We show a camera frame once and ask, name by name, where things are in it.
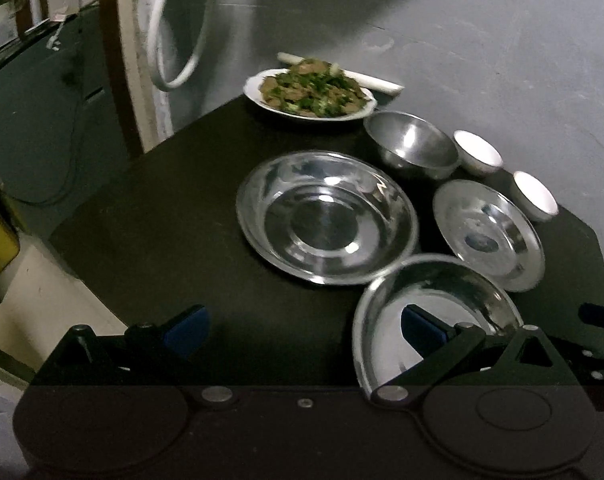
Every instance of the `white hose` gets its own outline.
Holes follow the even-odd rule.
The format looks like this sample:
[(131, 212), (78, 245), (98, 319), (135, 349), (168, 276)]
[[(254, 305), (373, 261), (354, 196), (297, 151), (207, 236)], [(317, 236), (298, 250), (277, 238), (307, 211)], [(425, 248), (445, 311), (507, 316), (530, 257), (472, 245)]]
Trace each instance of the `white hose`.
[(166, 0), (154, 0), (153, 7), (151, 9), (151, 18), (148, 27), (148, 35), (146, 40), (146, 58), (148, 60), (148, 67), (150, 70), (151, 81), (160, 90), (164, 92), (170, 92), (175, 90), (179, 86), (183, 85), (197, 67), (199, 60), (204, 51), (204, 46), (207, 41), (208, 29), (210, 27), (210, 17), (213, 11), (214, 0), (207, 0), (204, 9), (204, 19), (202, 26), (199, 31), (197, 41), (193, 46), (193, 52), (191, 57), (186, 62), (184, 68), (179, 72), (178, 76), (172, 81), (166, 81), (162, 72), (160, 71), (160, 22), (162, 21), (162, 14)]

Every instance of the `small white cup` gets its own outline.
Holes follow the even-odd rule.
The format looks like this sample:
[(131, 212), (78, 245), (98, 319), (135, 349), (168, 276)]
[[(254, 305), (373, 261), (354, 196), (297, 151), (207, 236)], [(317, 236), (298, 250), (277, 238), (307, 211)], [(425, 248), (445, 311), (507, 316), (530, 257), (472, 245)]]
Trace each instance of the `small white cup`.
[(513, 173), (511, 193), (515, 205), (532, 221), (547, 222), (560, 212), (557, 202), (547, 187), (524, 171)]
[(480, 136), (457, 130), (453, 140), (460, 153), (462, 167), (470, 174), (484, 176), (495, 173), (504, 164), (498, 150)]

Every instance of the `black wire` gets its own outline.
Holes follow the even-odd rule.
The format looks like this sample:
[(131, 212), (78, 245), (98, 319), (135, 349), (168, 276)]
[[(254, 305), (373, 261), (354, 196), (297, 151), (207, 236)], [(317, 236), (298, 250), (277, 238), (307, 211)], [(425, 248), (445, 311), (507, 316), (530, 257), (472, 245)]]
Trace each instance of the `black wire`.
[[(79, 20), (80, 20), (79, 21), (80, 48), (83, 48), (84, 44), (82, 42), (82, 21), (81, 21), (82, 14), (81, 13), (79, 14)], [(68, 168), (66, 170), (66, 174), (64, 175), (64, 180), (62, 182), (62, 185), (50, 197), (45, 198), (44, 200), (37, 200), (37, 201), (26, 200), (26, 199), (20, 198), (18, 196), (12, 195), (12, 194), (2, 190), (4, 195), (9, 197), (11, 200), (14, 200), (21, 204), (29, 205), (32, 207), (50, 207), (50, 206), (57, 205), (60, 202), (62, 202), (63, 200), (65, 200), (69, 196), (69, 194), (73, 191), (73, 187), (76, 182), (77, 173), (78, 173), (77, 172), (77, 160), (79, 158), (79, 152), (80, 152), (80, 148), (82, 146), (82, 138), (83, 138), (82, 134), (80, 133), (80, 135), (77, 139), (77, 145), (75, 146), (75, 144), (76, 144), (75, 137), (77, 136), (77, 124), (79, 122), (80, 111), (81, 111), (82, 104), (84, 101), (84, 70), (85, 70), (86, 60), (85, 60), (85, 57), (83, 54), (80, 57), (80, 59), (81, 59), (81, 63), (80, 63), (79, 97), (78, 97), (78, 100), (76, 102), (76, 106), (74, 109), (73, 123), (71, 126), (71, 134), (70, 134), (70, 140), (69, 140), (69, 163), (68, 163)]]

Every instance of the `blue gripper pad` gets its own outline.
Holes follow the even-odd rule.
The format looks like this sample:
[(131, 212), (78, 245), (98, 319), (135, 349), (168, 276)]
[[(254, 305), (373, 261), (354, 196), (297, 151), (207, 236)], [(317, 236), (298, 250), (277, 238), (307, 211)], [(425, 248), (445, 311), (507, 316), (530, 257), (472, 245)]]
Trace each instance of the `blue gripper pad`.
[(407, 305), (402, 310), (402, 335), (422, 357), (431, 355), (448, 342), (447, 333), (428, 320), (421, 308)]
[(208, 336), (210, 317), (205, 307), (195, 310), (164, 333), (162, 342), (183, 359), (188, 359)]

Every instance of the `bowl rim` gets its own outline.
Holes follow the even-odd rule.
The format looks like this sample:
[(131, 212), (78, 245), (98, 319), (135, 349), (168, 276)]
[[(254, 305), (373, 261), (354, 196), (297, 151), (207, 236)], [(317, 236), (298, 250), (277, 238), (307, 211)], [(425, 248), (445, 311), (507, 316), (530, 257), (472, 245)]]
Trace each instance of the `bowl rim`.
[(536, 275), (535, 284), (529, 288), (521, 288), (519, 286), (519, 287), (513, 289), (512, 288), (513, 285), (511, 282), (500, 283), (500, 280), (498, 278), (489, 276), (488, 274), (484, 274), (483, 272), (480, 272), (480, 274), (490, 277), (492, 280), (494, 280), (496, 283), (498, 283), (498, 285), (501, 286), (501, 288), (503, 288), (504, 290), (507, 290), (509, 292), (527, 292), (528, 290), (535, 288), (539, 284), (539, 282), (543, 279), (544, 274), (546, 273), (546, 253), (544, 253), (544, 246), (542, 245), (542, 241), (539, 237), (539, 234), (537, 234), (537, 231), (534, 228), (533, 223), (531, 222), (531, 219), (528, 218), (527, 214), (524, 211), (522, 211), (522, 209), (520, 207), (518, 207), (517, 204), (515, 204), (515, 202), (513, 202), (511, 199), (509, 199), (507, 196), (505, 196), (504, 193), (499, 192), (497, 189), (495, 189), (491, 186), (488, 186), (488, 185), (484, 184), (483, 182), (477, 182), (476, 180), (469, 180), (467, 178), (456, 178), (453, 180), (448, 180), (447, 182), (442, 184), (439, 188), (437, 188), (437, 190), (435, 191), (435, 194), (433, 195), (432, 210), (433, 210), (433, 213), (435, 216), (435, 224), (437, 224), (437, 229), (439, 230), (440, 234), (444, 238), (444, 240), (447, 243), (450, 250), (454, 252), (454, 247), (451, 244), (451, 241), (449, 239), (450, 237), (447, 237), (442, 231), (441, 218), (435, 212), (435, 208), (436, 208), (437, 202), (441, 200), (441, 194), (447, 190), (447, 187), (459, 186), (459, 185), (483, 187), (483, 188), (489, 190), (490, 192), (495, 193), (496, 196), (499, 196), (500, 200), (503, 200), (504, 202), (506, 202), (509, 205), (509, 207), (511, 207), (515, 211), (517, 211), (519, 213), (520, 217), (522, 218), (522, 220), (527, 224), (530, 232), (533, 234), (533, 238), (534, 238), (535, 244), (537, 245), (539, 255), (540, 255), (540, 260), (541, 260), (540, 269)]
[[(446, 142), (454, 149), (455, 152), (455, 160), (453, 162), (451, 162), (451, 164), (446, 164), (444, 166), (438, 166), (438, 165), (426, 165), (426, 164), (418, 164), (417, 162), (413, 162), (411, 160), (408, 160), (407, 158), (398, 155), (396, 152), (394, 152), (392, 149), (390, 149), (387, 146), (384, 146), (381, 142), (379, 142), (379, 140), (377, 140), (373, 134), (371, 133), (370, 128), (368, 127), (370, 122), (377, 116), (379, 115), (384, 115), (384, 114), (391, 114), (391, 115), (403, 115), (406, 117), (411, 117), (413, 119), (416, 119), (418, 121), (421, 121), (425, 124), (427, 124), (428, 126), (430, 126), (431, 128), (433, 128), (436, 132), (437, 135), (442, 138), (445, 139)], [(387, 150), (389, 153), (392, 153), (393, 155), (397, 156), (398, 158), (401, 158), (404, 162), (407, 162), (409, 164), (412, 164), (413, 166), (417, 166), (418, 168), (423, 168), (425, 170), (446, 170), (449, 168), (453, 168), (453, 167), (457, 167), (457, 165), (460, 162), (460, 154), (457, 150), (457, 147), (453, 141), (453, 139), (451, 139), (451, 137), (447, 136), (447, 134), (445, 134), (442, 130), (440, 130), (437, 126), (435, 126), (435, 124), (421, 118), (418, 117), (416, 115), (410, 114), (408, 112), (400, 112), (399, 110), (376, 110), (374, 112), (372, 112), (371, 114), (367, 115), (367, 117), (364, 118), (364, 130), (366, 131), (367, 135), (373, 139), (373, 141), (378, 145), (381, 146), (384, 150)]]
[[(497, 164), (493, 164), (491, 162), (486, 162), (485, 160), (482, 160), (480, 157), (478, 157), (474, 153), (471, 153), (469, 150), (464, 148), (462, 143), (458, 140), (458, 137), (461, 137), (461, 136), (470, 136), (470, 138), (473, 140), (479, 140), (479, 143), (484, 148), (488, 148), (488, 150), (490, 152), (492, 152), (493, 155), (497, 155), (497, 158), (499, 158), (499, 162)], [(468, 156), (470, 156), (474, 160), (477, 160), (478, 162), (480, 162), (486, 166), (490, 166), (491, 168), (501, 168), (504, 165), (504, 159), (502, 158), (501, 153), (499, 153), (497, 148), (495, 148), (495, 146), (493, 146), (490, 142), (488, 142), (488, 140), (484, 139), (482, 136), (479, 136), (478, 134), (474, 134), (473, 132), (470, 132), (469, 130), (456, 130), (453, 133), (453, 140), (455, 141), (457, 146), (459, 146), (460, 150), (463, 150), (463, 152), (466, 153)]]
[[(307, 272), (305, 270), (297, 269), (296, 267), (291, 266), (284, 260), (275, 256), (275, 254), (271, 253), (263, 246), (263, 244), (253, 235), (251, 230), (248, 228), (245, 215), (243, 215), (242, 213), (242, 198), (245, 196), (246, 188), (252, 181), (256, 173), (261, 171), (266, 166), (272, 165), (281, 160), (286, 160), (287, 158), (290, 158), (295, 155), (329, 155), (335, 158), (339, 158), (341, 160), (356, 162), (357, 164), (362, 164), (366, 166), (369, 170), (372, 170), (373, 173), (380, 175), (397, 188), (397, 191), (402, 197), (403, 203), (407, 207), (409, 218), (411, 219), (411, 232), (409, 233), (409, 240), (406, 243), (406, 246), (403, 248), (402, 253), (400, 253), (400, 255), (395, 261), (387, 264), (386, 266), (380, 269), (374, 271), (372, 270), (370, 272), (367, 272), (366, 274), (362, 274), (359, 276), (316, 276), (311, 272)], [(379, 168), (374, 167), (372, 164), (369, 164), (368, 162), (365, 162), (360, 158), (330, 150), (298, 150), (295, 152), (288, 152), (282, 155), (269, 158), (268, 160), (265, 160), (258, 164), (258, 166), (253, 168), (251, 172), (245, 177), (245, 179), (242, 181), (242, 184), (240, 184), (237, 189), (237, 193), (235, 196), (235, 214), (238, 223), (240, 224), (240, 228), (242, 229), (242, 233), (244, 234), (244, 237), (251, 245), (253, 250), (255, 250), (262, 258), (264, 258), (268, 263), (272, 264), (278, 269), (286, 272), (287, 274), (290, 274), (302, 280), (306, 280), (307, 282), (316, 283), (317, 285), (366, 285), (381, 276), (390, 274), (402, 267), (406, 259), (413, 255), (417, 247), (419, 238), (419, 218), (415, 210), (415, 206), (399, 184), (397, 184), (390, 176), (384, 173), (384, 171), (381, 171)]]
[(510, 307), (510, 309), (514, 314), (515, 319), (517, 319), (517, 322), (519, 323), (519, 325), (520, 326), (524, 325), (524, 320), (522, 319), (522, 316), (519, 313), (519, 310), (517, 309), (517, 305), (515, 305), (515, 302), (509, 296), (508, 292), (506, 290), (504, 290), (504, 288), (501, 285), (499, 285), (491, 276), (487, 276), (486, 274), (483, 274), (483, 273), (473, 269), (469, 264), (467, 264), (463, 260), (460, 260), (459, 258), (457, 258), (455, 256), (450, 256), (448, 254), (440, 254), (440, 253), (414, 254), (413, 256), (408, 258), (408, 260), (406, 260), (405, 264), (403, 264), (402, 267), (399, 267), (394, 272), (392, 272), (390, 274), (386, 274), (385, 276), (381, 276), (381, 277), (377, 278), (376, 280), (374, 280), (373, 282), (369, 283), (369, 285), (365, 289), (364, 293), (362, 293), (362, 296), (360, 296), (359, 300), (357, 301), (357, 306), (355, 307), (355, 314), (353, 316), (353, 323), (352, 323), (352, 327), (351, 327), (351, 351), (353, 354), (353, 364), (355, 367), (355, 375), (357, 376), (357, 382), (359, 383), (360, 387), (364, 390), (367, 397), (371, 396), (373, 388), (371, 387), (368, 375), (365, 373), (365, 367), (364, 367), (364, 363), (363, 363), (364, 356), (362, 355), (362, 332), (363, 332), (362, 327), (365, 325), (365, 320), (366, 320), (365, 316), (368, 312), (371, 301), (373, 300), (373, 297), (375, 296), (377, 289), (386, 280), (393, 279), (399, 272), (402, 272), (402, 270), (405, 267), (411, 266), (413, 264), (419, 264), (422, 262), (451, 263), (451, 264), (459, 265), (461, 267), (466, 267), (466, 269), (469, 269), (472, 272), (476, 273), (477, 275), (481, 276), (483, 279), (487, 280), (495, 288), (495, 290), (497, 292), (502, 294), (502, 296), (504, 297), (504, 300)]
[[(520, 182), (518, 182), (518, 177), (524, 177), (525, 179), (529, 180), (534, 186), (538, 187), (538, 190), (541, 193), (546, 195), (546, 198), (550, 198), (552, 200), (552, 207), (550, 208), (550, 211), (539, 207), (533, 200), (531, 200), (529, 194), (526, 193), (522, 186), (520, 186)], [(550, 190), (546, 186), (544, 186), (544, 184), (538, 178), (535, 178), (533, 175), (527, 173), (526, 171), (517, 170), (513, 173), (513, 182), (515, 182), (517, 189), (520, 190), (525, 199), (527, 199), (533, 207), (539, 209), (539, 211), (541, 211), (545, 215), (555, 216), (557, 215), (557, 213), (560, 212), (560, 206), (557, 203), (557, 200), (555, 200), (555, 197), (552, 195)]]

